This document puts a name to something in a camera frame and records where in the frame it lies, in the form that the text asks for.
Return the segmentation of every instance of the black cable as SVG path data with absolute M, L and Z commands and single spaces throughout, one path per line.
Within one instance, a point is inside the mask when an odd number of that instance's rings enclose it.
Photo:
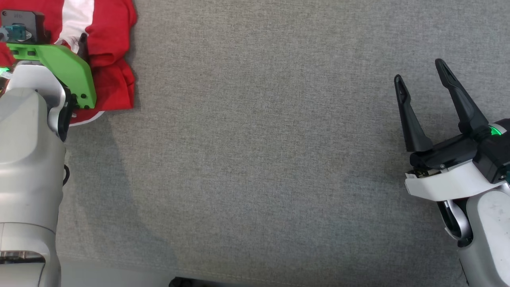
M 65 185 L 67 183 L 67 180 L 69 179 L 69 176 L 71 175 L 71 171 L 69 171 L 69 168 L 64 165 L 64 170 L 65 170 L 65 178 L 64 178 L 64 184 L 62 185 Z

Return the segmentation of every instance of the green light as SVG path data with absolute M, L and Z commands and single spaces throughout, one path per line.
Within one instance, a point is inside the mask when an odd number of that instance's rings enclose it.
M 501 135 L 501 132 L 498 131 L 495 127 L 491 126 L 491 134 L 492 135 Z

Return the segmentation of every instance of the red cloth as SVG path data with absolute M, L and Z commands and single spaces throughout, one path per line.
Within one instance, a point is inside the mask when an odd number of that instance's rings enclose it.
M 69 9 L 64 0 L 0 0 L 0 8 L 29 10 L 45 15 L 44 26 L 52 33 L 52 43 L 59 39 L 63 25 L 62 14 L 72 18 L 73 13 L 81 13 L 84 0 L 65 0 L 78 9 Z M 87 121 L 100 111 L 131 109 L 134 104 L 135 77 L 124 60 L 130 47 L 130 30 L 136 23 L 136 12 L 131 0 L 85 0 L 93 5 L 92 24 L 85 31 L 88 36 L 90 67 L 94 78 L 97 102 L 94 109 L 76 110 L 77 117 L 71 123 Z M 10 66 L 14 62 L 9 49 L 0 45 L 0 66 Z

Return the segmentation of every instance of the red and white fabric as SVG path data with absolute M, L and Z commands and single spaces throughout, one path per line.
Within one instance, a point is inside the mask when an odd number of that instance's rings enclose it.
M 78 51 L 82 33 L 88 34 L 90 68 L 97 102 L 94 109 L 77 110 L 71 125 L 93 121 L 104 111 L 131 109 L 135 77 L 124 60 L 130 47 L 130 30 L 136 23 L 132 0 L 0 0 L 0 9 L 38 11 L 52 42 Z M 5 44 L 0 45 L 0 66 L 14 62 Z

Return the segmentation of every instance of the green bracket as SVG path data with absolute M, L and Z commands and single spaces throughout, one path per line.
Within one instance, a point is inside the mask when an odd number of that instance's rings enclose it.
M 69 48 L 61 45 L 30 45 L 7 43 L 15 59 L 40 61 L 64 83 L 82 109 L 92 109 L 96 93 L 90 66 Z

